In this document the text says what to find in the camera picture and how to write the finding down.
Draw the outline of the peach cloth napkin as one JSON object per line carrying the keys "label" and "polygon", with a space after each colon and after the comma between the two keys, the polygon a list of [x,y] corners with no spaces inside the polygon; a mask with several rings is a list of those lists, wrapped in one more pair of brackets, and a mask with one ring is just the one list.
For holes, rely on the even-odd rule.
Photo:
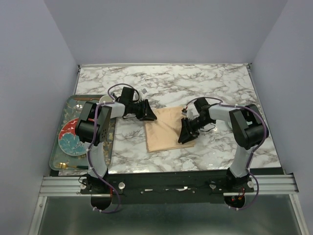
{"label": "peach cloth napkin", "polygon": [[164,107],[154,110],[155,121],[145,121],[147,151],[157,152],[195,146],[195,141],[178,142],[181,131],[182,107]]}

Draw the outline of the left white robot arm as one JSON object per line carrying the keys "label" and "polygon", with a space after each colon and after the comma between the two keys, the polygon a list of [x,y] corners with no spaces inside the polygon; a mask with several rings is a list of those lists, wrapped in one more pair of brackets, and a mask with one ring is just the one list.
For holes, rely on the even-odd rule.
{"label": "left white robot arm", "polygon": [[87,101],[80,113],[75,126],[75,134],[87,145],[88,175],[93,177],[91,187],[97,193],[104,193],[109,186],[105,179],[108,172],[104,160],[104,141],[109,133],[111,119],[133,115],[139,121],[155,121],[149,101],[142,99],[139,92],[132,86],[124,85],[119,97],[110,92],[111,101],[94,103]]}

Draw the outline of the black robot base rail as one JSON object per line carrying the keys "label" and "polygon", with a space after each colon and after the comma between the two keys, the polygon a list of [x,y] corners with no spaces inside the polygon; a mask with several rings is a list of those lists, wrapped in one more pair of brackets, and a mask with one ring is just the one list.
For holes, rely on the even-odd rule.
{"label": "black robot base rail", "polygon": [[243,197],[256,189],[249,175],[236,179],[229,170],[206,170],[106,174],[103,181],[86,176],[80,193],[122,205],[229,202],[241,207]]}

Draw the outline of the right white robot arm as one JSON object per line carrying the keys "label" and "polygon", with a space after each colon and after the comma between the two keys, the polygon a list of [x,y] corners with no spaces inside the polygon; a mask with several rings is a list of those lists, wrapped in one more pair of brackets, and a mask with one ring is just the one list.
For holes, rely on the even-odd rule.
{"label": "right white robot arm", "polygon": [[200,134],[200,129],[208,124],[215,124],[218,120],[230,124],[237,149],[233,163],[227,169],[225,187],[235,192],[248,180],[254,152],[267,139],[268,128],[254,104],[226,105],[218,98],[215,98],[218,103],[209,104],[207,99],[199,97],[190,101],[194,104],[198,117],[193,117],[187,107],[182,109],[185,117],[181,119],[178,143],[185,144],[195,140]]}

